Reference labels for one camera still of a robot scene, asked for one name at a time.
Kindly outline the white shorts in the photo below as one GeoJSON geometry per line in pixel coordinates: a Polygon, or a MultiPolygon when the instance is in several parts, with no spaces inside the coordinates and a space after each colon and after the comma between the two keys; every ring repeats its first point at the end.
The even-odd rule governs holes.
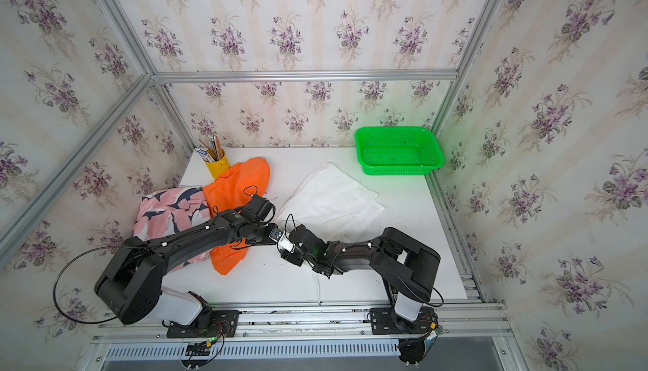
{"type": "MultiPolygon", "coordinates": [[[[275,165],[268,194],[278,204],[278,218],[289,214],[325,241],[361,242],[373,239],[384,228],[386,207],[380,194],[326,162],[301,169],[275,165]]],[[[357,271],[324,278],[306,267],[295,270],[279,289],[281,302],[369,302],[385,300],[379,276],[357,271]]]]}

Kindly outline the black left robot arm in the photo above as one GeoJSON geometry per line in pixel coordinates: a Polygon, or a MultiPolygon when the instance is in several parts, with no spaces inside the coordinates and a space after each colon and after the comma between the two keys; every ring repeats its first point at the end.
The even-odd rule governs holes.
{"type": "Polygon", "coordinates": [[[275,244],[280,233],[272,223],[275,213],[268,199],[254,195],[246,205],[180,233],[147,241],[136,236],[126,239],[101,273],[94,292],[124,325],[147,317],[192,325],[207,311],[206,301],[196,293],[164,287],[164,277],[217,247],[275,244]]]}

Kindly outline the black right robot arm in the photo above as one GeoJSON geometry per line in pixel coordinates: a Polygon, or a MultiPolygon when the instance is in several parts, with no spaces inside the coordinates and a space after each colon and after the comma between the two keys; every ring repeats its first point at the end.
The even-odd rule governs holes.
{"type": "Polygon", "coordinates": [[[393,297],[393,313],[415,322],[430,304],[440,267],[440,254],[393,227],[367,241],[325,242],[304,225],[278,239],[278,251],[295,266],[307,263],[326,278],[352,271],[377,273],[393,297]]]}

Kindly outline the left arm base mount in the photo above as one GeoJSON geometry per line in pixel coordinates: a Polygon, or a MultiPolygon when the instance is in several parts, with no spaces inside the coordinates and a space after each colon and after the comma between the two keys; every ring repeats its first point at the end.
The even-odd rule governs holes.
{"type": "Polygon", "coordinates": [[[167,338],[234,337],[241,312],[215,310],[204,298],[195,293],[190,295],[200,303],[200,312],[189,325],[180,325],[171,321],[167,326],[167,338]]]}

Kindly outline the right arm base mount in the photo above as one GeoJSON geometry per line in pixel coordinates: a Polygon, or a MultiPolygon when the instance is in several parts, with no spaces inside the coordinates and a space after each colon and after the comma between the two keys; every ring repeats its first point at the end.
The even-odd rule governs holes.
{"type": "Polygon", "coordinates": [[[440,336],[447,331],[440,325],[435,309],[424,305],[415,320],[406,320],[394,308],[372,308],[367,315],[373,335],[430,335],[440,336]]]}

